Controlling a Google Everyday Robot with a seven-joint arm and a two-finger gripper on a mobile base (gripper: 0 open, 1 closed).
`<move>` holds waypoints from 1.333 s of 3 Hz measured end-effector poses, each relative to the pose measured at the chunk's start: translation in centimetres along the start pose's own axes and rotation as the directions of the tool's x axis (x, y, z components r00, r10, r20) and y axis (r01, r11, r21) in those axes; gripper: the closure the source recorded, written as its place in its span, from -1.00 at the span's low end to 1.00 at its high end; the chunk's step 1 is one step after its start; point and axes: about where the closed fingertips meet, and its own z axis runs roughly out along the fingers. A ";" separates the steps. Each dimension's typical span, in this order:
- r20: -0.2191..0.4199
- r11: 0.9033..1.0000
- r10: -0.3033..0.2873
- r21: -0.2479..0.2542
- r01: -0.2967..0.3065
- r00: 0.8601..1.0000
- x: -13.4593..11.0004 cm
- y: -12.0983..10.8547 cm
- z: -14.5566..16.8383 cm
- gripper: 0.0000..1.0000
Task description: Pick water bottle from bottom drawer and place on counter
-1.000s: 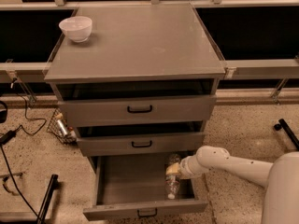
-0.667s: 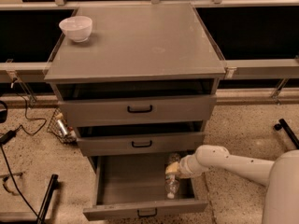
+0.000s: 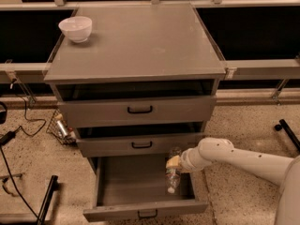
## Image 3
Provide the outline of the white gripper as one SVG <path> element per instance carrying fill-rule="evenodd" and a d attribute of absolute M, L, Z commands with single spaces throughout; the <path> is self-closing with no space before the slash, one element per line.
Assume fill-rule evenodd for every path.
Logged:
<path fill-rule="evenodd" d="M 189 148 L 179 156 L 171 157 L 166 162 L 167 169 L 181 169 L 182 173 L 194 173 L 203 169 L 203 158 L 197 147 Z"/>

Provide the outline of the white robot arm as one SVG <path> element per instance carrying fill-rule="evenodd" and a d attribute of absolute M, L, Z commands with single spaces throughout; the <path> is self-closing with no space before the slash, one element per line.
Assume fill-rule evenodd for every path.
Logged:
<path fill-rule="evenodd" d="M 300 225 L 300 157 L 237 149 L 227 139 L 204 138 L 194 148 L 169 158 L 167 169 L 194 173 L 213 161 L 228 163 L 279 186 L 274 225 Z"/>

